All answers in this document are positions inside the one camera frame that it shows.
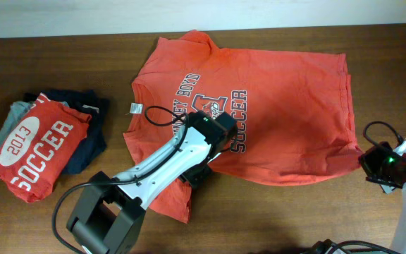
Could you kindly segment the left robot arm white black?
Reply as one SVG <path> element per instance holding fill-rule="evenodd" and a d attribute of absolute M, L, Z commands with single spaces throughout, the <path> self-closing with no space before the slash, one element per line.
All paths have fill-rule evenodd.
<path fill-rule="evenodd" d="M 153 200 L 174 181 L 198 187 L 211 173 L 209 163 L 238 132 L 226 112 L 216 118 L 191 112 L 184 121 L 173 138 L 135 167 L 113 178 L 99 172 L 78 186 L 82 193 L 66 227 L 80 253 L 128 253 Z"/>

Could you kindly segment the orange McKinney Boyd soccer t-shirt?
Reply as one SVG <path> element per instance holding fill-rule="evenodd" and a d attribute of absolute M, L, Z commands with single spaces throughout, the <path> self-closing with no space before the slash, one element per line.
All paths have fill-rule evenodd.
<path fill-rule="evenodd" d="M 358 168 L 351 77 L 344 54 L 220 48 L 193 30 L 160 38 L 132 83 L 123 137 L 141 162 L 180 128 L 175 117 L 226 112 L 238 123 L 215 172 L 270 186 L 318 183 Z"/>

